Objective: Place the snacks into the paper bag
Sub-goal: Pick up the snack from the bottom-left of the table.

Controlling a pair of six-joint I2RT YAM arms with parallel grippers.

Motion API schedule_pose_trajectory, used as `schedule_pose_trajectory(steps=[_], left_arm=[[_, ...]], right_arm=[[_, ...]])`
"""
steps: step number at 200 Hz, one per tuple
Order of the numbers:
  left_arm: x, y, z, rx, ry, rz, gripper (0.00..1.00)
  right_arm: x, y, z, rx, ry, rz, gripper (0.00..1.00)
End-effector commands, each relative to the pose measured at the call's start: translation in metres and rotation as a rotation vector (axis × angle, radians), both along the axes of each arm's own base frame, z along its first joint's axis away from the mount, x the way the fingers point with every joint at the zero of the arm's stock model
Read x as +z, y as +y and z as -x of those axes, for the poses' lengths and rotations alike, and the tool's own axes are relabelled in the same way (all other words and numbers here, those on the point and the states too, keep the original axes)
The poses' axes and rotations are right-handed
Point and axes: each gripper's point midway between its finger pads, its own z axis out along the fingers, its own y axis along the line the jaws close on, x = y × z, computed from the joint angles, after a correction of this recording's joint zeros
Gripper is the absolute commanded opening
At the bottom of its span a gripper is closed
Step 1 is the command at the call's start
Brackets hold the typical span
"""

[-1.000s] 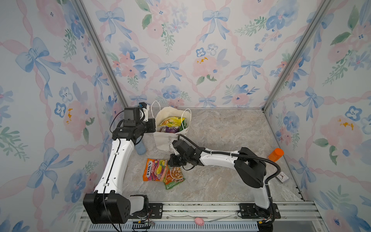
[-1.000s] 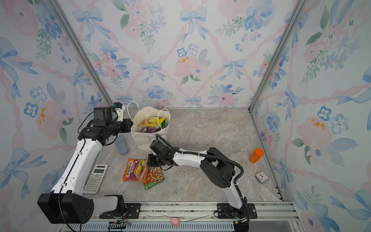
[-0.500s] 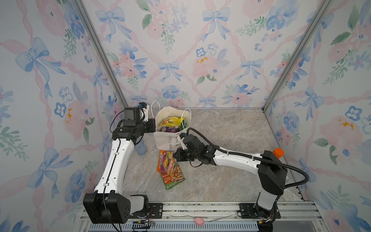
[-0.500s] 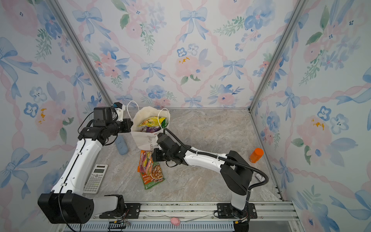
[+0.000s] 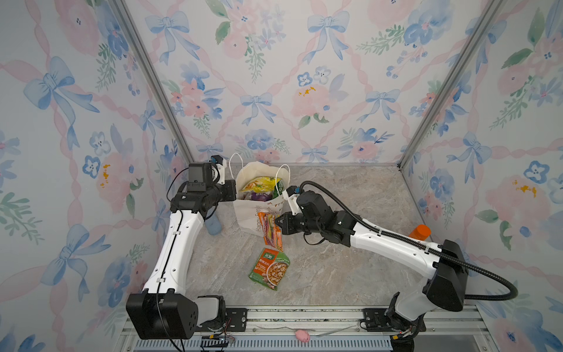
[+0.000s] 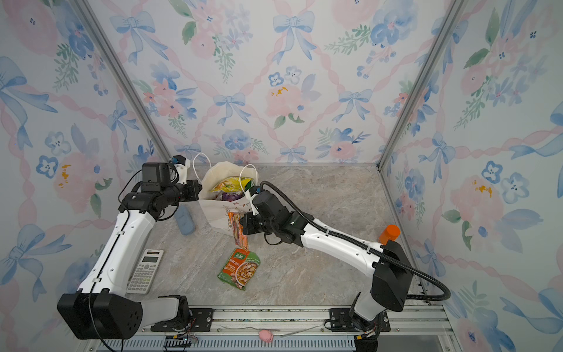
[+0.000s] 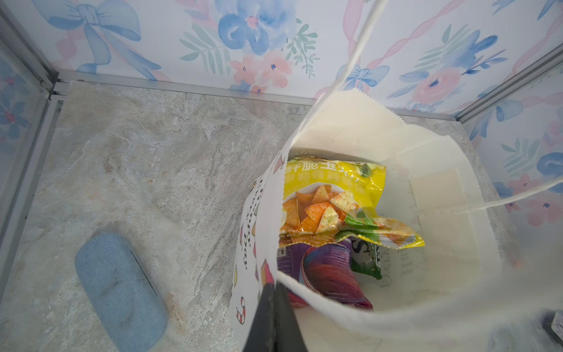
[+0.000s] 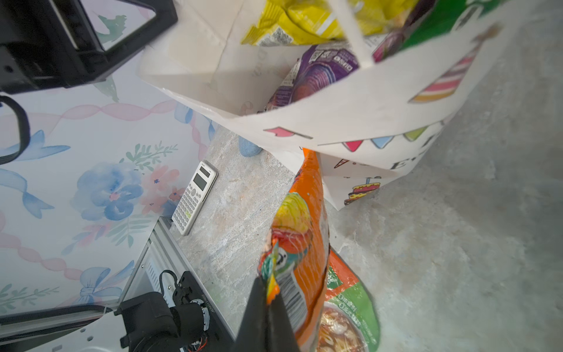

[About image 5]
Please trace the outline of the orange Fox's candy bag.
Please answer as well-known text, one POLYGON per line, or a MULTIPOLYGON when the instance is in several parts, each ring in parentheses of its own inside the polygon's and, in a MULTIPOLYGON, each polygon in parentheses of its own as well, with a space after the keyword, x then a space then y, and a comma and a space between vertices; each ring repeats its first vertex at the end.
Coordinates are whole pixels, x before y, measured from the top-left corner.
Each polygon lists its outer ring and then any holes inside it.
POLYGON ((277 215, 259 212, 258 217, 260 220, 260 226, 262 228, 265 244, 267 246, 273 247, 280 252, 283 252, 284 246, 282 240, 282 231, 280 227, 275 223, 277 215))

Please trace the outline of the white printed paper bag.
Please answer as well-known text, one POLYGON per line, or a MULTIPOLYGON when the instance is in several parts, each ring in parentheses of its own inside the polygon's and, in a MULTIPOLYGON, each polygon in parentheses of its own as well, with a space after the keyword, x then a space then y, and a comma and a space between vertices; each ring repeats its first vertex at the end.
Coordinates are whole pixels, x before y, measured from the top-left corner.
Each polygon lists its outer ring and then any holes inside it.
POLYGON ((284 186, 289 186, 291 171, 287 164, 281 167, 272 167, 259 161, 243 163, 238 153, 233 153, 228 161, 228 168, 235 180, 237 199, 234 201, 235 218, 240 229, 255 236, 263 236, 259 212, 279 213, 283 209, 284 198, 279 196, 269 201, 245 200, 243 188, 257 177, 273 177, 275 181, 282 181, 284 186))

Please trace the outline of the purple Fox's candy bag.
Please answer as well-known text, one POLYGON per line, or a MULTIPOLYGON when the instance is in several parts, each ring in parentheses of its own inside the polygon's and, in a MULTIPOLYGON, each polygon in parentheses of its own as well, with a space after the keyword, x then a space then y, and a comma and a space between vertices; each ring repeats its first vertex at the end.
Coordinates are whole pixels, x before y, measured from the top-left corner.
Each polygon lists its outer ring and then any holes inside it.
POLYGON ((250 200, 256 202, 269 202, 274 199, 274 194, 272 192, 250 192, 250 200))

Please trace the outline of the yellow snack bag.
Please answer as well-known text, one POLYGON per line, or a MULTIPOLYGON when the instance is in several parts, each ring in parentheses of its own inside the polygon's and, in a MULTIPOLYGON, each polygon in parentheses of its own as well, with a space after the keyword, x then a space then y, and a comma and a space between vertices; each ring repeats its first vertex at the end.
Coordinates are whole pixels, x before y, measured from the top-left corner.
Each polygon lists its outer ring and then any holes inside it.
POLYGON ((271 176, 260 176, 250 180, 241 190, 241 193, 254 192, 256 194, 271 193, 277 185, 277 179, 271 176))

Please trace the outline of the green orange snack packet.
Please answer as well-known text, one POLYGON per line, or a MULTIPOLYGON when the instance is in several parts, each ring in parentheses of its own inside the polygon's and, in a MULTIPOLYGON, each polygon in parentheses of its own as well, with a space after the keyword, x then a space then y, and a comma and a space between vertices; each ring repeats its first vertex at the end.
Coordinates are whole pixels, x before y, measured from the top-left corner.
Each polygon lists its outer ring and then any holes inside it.
POLYGON ((249 279, 277 290, 289 267, 290 259, 285 253, 265 248, 250 272, 249 279))

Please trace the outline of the green yellow Fox's candy bag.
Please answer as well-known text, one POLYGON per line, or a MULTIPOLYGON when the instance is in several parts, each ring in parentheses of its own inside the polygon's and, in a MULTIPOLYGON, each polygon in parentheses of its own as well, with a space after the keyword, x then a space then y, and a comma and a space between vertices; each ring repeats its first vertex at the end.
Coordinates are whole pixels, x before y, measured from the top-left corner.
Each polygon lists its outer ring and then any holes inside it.
POLYGON ((275 185, 274 185, 274 189, 272 191, 272 199, 276 199, 276 198, 282 196, 283 191, 285 190, 284 180, 282 180, 279 177, 274 177, 274 182, 275 182, 275 185))

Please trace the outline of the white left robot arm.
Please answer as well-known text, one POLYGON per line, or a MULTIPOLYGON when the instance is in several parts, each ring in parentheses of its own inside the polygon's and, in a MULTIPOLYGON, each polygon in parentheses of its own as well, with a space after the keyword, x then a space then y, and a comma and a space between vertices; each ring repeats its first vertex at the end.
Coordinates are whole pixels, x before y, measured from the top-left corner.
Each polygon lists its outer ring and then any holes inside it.
POLYGON ((189 299, 187 272, 196 239, 221 202, 236 199, 234 180, 225 177, 225 160, 190 164, 188 179, 170 201, 164 246, 141 293, 129 296, 128 316, 142 340, 188 340, 199 330, 220 331, 227 323, 222 296, 189 299))

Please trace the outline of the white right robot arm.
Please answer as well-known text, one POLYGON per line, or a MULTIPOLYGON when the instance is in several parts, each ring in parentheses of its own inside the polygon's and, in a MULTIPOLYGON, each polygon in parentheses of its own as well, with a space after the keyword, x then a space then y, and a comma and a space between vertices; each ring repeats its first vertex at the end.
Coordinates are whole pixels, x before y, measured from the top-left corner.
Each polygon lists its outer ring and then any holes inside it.
POLYGON ((434 309, 463 310, 468 271, 460 247, 451 241, 424 242, 378 227, 349 211, 333 211, 323 197, 296 187, 282 194, 290 210, 275 223, 285 235, 312 233, 323 241, 382 255, 422 275, 419 284, 396 293, 381 315, 394 331, 414 331, 419 319, 434 309))

